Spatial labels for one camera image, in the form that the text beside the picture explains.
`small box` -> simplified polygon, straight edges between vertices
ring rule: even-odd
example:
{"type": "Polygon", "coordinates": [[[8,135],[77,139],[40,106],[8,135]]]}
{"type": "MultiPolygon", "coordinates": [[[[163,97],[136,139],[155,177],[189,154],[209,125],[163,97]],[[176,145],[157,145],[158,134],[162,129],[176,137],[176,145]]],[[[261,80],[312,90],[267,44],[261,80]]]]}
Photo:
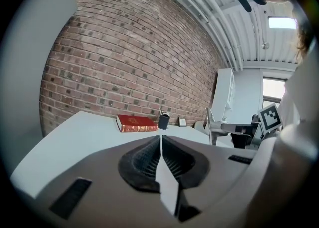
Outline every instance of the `small box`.
{"type": "Polygon", "coordinates": [[[169,113],[163,113],[162,109],[159,109],[160,115],[159,115],[159,122],[158,127],[159,129],[166,130],[169,124],[169,113]]]}
{"type": "Polygon", "coordinates": [[[168,127],[168,124],[169,124],[169,116],[160,115],[159,122],[158,122],[159,129],[166,130],[168,127]]]}

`window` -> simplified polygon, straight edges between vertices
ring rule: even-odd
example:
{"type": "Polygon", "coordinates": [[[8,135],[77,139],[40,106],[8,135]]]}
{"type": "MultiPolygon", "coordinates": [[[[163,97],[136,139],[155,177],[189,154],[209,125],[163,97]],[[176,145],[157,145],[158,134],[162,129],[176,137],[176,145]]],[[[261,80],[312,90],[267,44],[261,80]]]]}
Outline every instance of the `window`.
{"type": "Polygon", "coordinates": [[[264,101],[263,108],[275,103],[279,106],[279,103],[285,93],[285,81],[281,79],[274,78],[264,78],[264,101]]]}
{"type": "Polygon", "coordinates": [[[296,29],[296,20],[284,17],[268,17],[269,28],[288,28],[296,29]]]}

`black vent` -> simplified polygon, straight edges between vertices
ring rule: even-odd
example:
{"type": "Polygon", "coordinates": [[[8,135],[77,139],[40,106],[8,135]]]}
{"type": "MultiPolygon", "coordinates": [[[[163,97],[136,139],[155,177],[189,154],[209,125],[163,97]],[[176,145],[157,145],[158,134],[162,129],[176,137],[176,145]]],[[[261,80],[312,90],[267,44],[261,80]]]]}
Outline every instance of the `black vent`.
{"type": "Polygon", "coordinates": [[[49,209],[63,219],[68,219],[91,183],[90,180],[78,178],[49,209]]]}
{"type": "Polygon", "coordinates": [[[168,138],[163,138],[162,142],[164,160],[175,179],[179,181],[180,176],[195,166],[195,158],[176,145],[171,144],[168,138]]]}
{"type": "Polygon", "coordinates": [[[150,137],[146,144],[123,155],[118,164],[121,177],[134,189],[160,193],[155,181],[156,167],[160,160],[160,136],[150,137]]]}
{"type": "Polygon", "coordinates": [[[160,160],[160,141],[155,141],[133,155],[134,168],[155,180],[156,167],[160,160]]]}
{"type": "Polygon", "coordinates": [[[228,159],[232,160],[232,161],[235,161],[235,162],[244,163],[244,164],[250,164],[251,161],[253,160],[251,158],[241,157],[241,156],[238,156],[238,155],[232,155],[232,156],[228,157],[228,159]]]}
{"type": "Polygon", "coordinates": [[[202,153],[179,143],[179,140],[183,141],[177,137],[162,137],[163,158],[181,188],[197,187],[209,172],[209,160],[202,153]]]}

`white cabinet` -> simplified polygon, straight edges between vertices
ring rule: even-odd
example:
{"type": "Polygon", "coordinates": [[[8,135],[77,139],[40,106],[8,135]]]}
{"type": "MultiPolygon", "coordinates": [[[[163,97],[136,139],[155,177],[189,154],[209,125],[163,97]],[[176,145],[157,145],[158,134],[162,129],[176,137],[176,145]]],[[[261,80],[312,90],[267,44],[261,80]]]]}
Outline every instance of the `white cabinet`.
{"type": "Polygon", "coordinates": [[[231,68],[218,70],[217,85],[211,111],[215,121],[227,121],[232,109],[235,92],[234,74],[231,68]]]}

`light fixture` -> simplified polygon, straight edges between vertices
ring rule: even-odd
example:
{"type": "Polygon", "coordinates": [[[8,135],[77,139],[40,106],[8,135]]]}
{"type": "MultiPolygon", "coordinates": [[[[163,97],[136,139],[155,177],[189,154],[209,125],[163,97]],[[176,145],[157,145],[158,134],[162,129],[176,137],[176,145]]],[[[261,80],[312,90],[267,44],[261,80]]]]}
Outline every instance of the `light fixture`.
{"type": "Polygon", "coordinates": [[[263,50],[268,50],[269,49],[269,43],[268,42],[263,42],[263,44],[261,45],[261,48],[263,50]]]}
{"type": "Polygon", "coordinates": [[[297,23],[293,18],[286,17],[268,17],[269,28],[287,28],[296,29],[297,23]]]}

